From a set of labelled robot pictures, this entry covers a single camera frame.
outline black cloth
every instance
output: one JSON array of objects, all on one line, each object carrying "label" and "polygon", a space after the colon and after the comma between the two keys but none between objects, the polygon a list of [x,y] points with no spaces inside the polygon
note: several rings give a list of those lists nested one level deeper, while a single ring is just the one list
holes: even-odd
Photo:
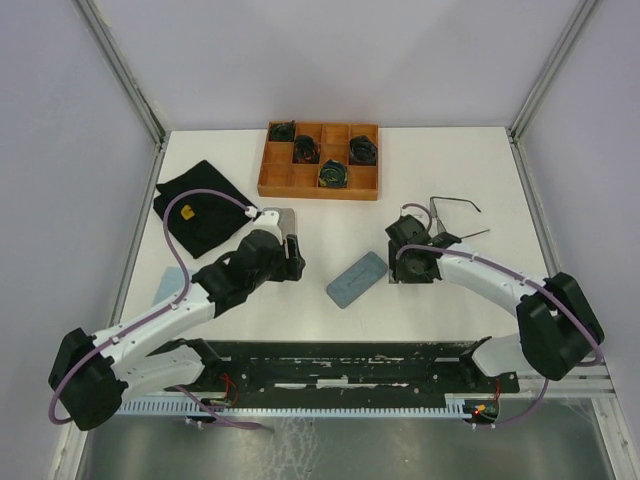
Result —
[{"label": "black cloth", "polygon": [[[153,201],[153,209],[162,218],[169,202],[188,190],[209,188],[253,205],[229,180],[206,160],[179,177],[159,183],[160,196]],[[216,195],[197,193],[178,201],[169,213],[169,231],[193,258],[226,242],[251,219],[237,205]]]}]

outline white wall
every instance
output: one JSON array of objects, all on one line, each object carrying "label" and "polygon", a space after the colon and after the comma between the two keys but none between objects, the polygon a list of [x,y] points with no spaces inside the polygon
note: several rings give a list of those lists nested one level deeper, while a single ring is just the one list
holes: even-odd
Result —
[{"label": "white wall", "polygon": [[563,267],[600,319],[640,446],[640,3],[602,2],[525,147]]},{"label": "white wall", "polygon": [[105,324],[152,144],[69,0],[0,6],[0,477],[46,478],[59,342]]},{"label": "white wall", "polygon": [[169,129],[508,126],[578,0],[96,0]]}]

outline yellow tag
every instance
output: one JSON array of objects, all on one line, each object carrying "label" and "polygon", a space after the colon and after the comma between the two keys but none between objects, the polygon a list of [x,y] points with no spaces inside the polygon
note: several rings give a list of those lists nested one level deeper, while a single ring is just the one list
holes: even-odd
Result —
[{"label": "yellow tag", "polygon": [[182,215],[182,218],[184,218],[185,220],[189,220],[190,218],[193,218],[196,216],[196,214],[193,213],[193,210],[191,210],[191,207],[189,205],[185,205],[184,207],[182,207],[182,210],[180,210],[180,214]]}]

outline wooden compartment box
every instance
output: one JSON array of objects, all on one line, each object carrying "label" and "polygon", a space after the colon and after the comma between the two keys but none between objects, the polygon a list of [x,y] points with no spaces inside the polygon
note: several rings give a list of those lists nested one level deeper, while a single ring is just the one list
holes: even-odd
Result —
[{"label": "wooden compartment box", "polygon": [[[323,198],[334,200],[377,200],[380,172],[380,144],[378,125],[362,123],[296,122],[295,137],[308,135],[320,147],[317,165],[293,163],[293,142],[267,141],[262,155],[258,180],[261,197]],[[378,147],[378,161],[374,166],[351,165],[349,141],[366,135]],[[318,186],[320,168],[328,160],[347,166],[346,188]]]}]

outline white table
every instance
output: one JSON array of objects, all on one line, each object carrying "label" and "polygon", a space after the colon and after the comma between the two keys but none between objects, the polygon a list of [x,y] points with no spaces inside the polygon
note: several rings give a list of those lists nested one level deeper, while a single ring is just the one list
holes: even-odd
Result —
[{"label": "white table", "polygon": [[[464,197],[466,205],[438,204],[454,234],[482,227],[468,240],[480,252],[531,273],[545,267],[514,159],[503,128],[385,128],[380,130],[377,202],[261,198],[256,185],[266,130],[184,131],[171,134],[160,182],[206,159],[260,207],[293,207],[307,267],[300,282],[261,286],[244,305],[186,331],[183,338],[254,341],[451,341],[517,331],[515,319],[456,285],[390,285],[378,282],[345,310],[325,287],[369,250],[387,259],[384,229],[406,202],[427,204],[432,195]],[[194,260],[197,270],[235,249],[250,225],[223,246]],[[123,319],[147,310],[162,274],[175,265],[150,211]]]}]

